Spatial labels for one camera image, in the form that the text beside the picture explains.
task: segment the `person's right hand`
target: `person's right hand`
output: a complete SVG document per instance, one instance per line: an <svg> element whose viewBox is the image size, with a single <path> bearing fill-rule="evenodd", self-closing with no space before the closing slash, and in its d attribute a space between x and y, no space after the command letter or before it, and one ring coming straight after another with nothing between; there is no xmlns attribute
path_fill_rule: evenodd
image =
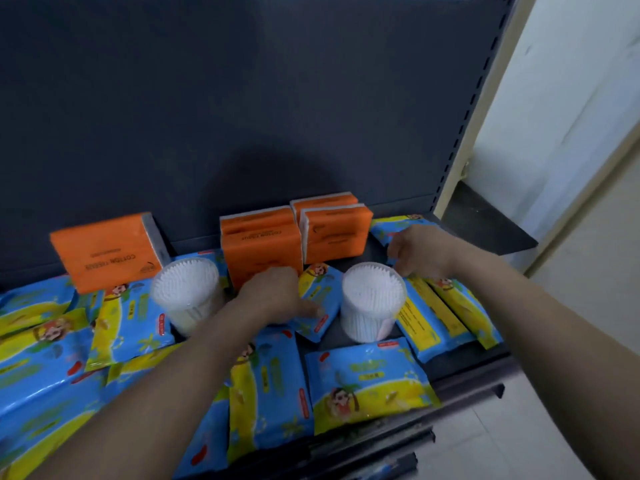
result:
<svg viewBox="0 0 640 480"><path fill-rule="evenodd" d="M394 236L387 254L397 259L394 269L400 276L416 273L439 280L455 278L458 263L464 262L475 249L437 226L416 224Z"/></svg>

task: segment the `hand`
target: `hand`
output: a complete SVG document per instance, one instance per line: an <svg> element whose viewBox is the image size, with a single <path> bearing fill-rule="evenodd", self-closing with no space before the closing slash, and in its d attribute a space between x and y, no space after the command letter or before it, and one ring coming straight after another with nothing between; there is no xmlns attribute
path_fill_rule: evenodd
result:
<svg viewBox="0 0 640 480"><path fill-rule="evenodd" d="M413 225L397 233L389 244L388 256L397 259L400 276L416 273L423 278L455 278L459 264L479 251L437 226Z"/></svg>
<svg viewBox="0 0 640 480"><path fill-rule="evenodd" d="M271 267L247 281L238 297L264 314L265 325L295 317L322 317L321 307L298 295L298 274L292 267Z"/></svg>

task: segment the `cotton swab container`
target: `cotton swab container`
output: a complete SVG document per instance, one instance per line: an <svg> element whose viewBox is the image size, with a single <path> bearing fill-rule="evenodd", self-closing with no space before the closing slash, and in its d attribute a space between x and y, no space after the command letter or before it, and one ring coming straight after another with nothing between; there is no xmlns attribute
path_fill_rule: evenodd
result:
<svg viewBox="0 0 640 480"><path fill-rule="evenodd" d="M393 268L375 262L357 264L342 278L342 328L356 342L382 340L405 300L406 286Z"/></svg>
<svg viewBox="0 0 640 480"><path fill-rule="evenodd" d="M185 337L198 322L212 316L225 304L216 265L204 258L172 262L156 274L151 298L169 315L171 323Z"/></svg>

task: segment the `forearm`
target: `forearm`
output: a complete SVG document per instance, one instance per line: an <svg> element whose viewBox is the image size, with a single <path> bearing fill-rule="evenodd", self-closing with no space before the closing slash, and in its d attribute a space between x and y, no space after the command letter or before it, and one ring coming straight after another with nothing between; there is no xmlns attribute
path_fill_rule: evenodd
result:
<svg viewBox="0 0 640 480"><path fill-rule="evenodd" d="M171 478L260 313L233 300L101 410L33 478Z"/></svg>
<svg viewBox="0 0 640 480"><path fill-rule="evenodd" d="M478 297L567 441L598 478L640 477L640 358L484 251L460 254Z"/></svg>

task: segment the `white wall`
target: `white wall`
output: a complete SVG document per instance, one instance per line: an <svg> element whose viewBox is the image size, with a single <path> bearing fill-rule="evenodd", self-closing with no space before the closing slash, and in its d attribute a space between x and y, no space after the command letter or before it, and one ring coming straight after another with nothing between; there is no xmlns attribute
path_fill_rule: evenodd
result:
<svg viewBox="0 0 640 480"><path fill-rule="evenodd" d="M639 63L640 0L537 0L478 135L468 184L543 240L556 218L549 212L576 193L560 190L579 191L640 118ZM571 182L587 159L589 171Z"/></svg>
<svg viewBox="0 0 640 480"><path fill-rule="evenodd" d="M624 174L531 279L640 353L640 143Z"/></svg>

